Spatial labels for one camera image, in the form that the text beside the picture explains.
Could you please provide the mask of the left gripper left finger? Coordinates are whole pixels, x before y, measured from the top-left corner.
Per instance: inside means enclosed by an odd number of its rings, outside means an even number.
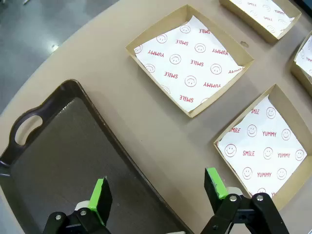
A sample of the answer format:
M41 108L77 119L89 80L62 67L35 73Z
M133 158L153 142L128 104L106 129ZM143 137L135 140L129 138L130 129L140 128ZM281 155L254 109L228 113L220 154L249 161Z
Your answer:
M73 211L51 213L44 234L109 234L106 227L112 206L112 194L107 177L97 180L86 207Z

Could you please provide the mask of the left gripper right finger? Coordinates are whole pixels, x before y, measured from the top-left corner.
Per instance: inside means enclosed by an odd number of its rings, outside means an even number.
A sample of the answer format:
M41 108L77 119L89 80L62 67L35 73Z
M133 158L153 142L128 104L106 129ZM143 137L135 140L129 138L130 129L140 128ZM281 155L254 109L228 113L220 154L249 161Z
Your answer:
M267 193L257 193L251 198L231 194L215 168L205 169L204 188L214 215L202 230L203 234L228 234L234 224L244 224L252 234L289 232Z

